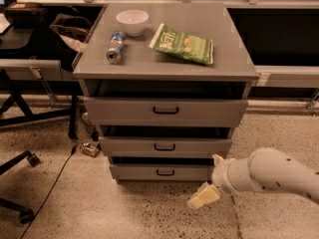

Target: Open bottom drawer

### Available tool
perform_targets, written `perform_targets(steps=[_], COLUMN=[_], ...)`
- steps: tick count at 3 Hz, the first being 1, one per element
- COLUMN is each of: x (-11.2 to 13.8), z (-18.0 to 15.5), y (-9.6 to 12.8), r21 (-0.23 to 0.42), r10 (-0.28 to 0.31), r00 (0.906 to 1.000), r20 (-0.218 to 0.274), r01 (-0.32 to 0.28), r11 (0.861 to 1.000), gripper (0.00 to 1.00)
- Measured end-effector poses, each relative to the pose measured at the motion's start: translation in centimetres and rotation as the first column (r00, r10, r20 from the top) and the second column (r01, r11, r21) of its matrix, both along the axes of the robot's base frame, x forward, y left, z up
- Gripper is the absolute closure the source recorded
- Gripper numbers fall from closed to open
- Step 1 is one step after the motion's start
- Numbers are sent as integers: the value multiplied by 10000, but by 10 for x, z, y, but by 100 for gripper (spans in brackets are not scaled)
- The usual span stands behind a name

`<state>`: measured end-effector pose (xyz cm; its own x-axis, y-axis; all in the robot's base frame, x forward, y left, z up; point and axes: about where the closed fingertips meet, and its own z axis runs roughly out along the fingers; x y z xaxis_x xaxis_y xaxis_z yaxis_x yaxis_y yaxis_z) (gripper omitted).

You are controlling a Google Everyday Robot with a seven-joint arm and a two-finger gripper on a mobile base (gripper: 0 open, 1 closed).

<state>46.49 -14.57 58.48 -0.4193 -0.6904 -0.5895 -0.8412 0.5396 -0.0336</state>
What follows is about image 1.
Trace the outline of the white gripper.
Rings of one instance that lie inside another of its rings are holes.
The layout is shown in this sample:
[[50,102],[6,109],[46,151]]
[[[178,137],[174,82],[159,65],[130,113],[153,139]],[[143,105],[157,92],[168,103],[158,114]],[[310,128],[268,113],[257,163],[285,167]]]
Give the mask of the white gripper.
[[[211,179],[219,190],[227,194],[236,194],[252,189],[247,158],[224,159],[218,154],[214,154],[212,158],[214,161],[214,169]],[[198,209],[218,200],[221,193],[213,184],[205,182],[197,192],[190,197],[187,205],[190,208]]]

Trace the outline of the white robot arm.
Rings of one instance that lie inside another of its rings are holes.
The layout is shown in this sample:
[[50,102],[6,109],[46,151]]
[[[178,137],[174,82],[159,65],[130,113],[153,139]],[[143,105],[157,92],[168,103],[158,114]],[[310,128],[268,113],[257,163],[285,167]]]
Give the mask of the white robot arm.
[[275,148],[258,148],[248,157],[224,159],[212,156],[212,183],[205,182],[187,205],[198,209],[217,201],[222,193],[288,192],[319,203],[319,174]]

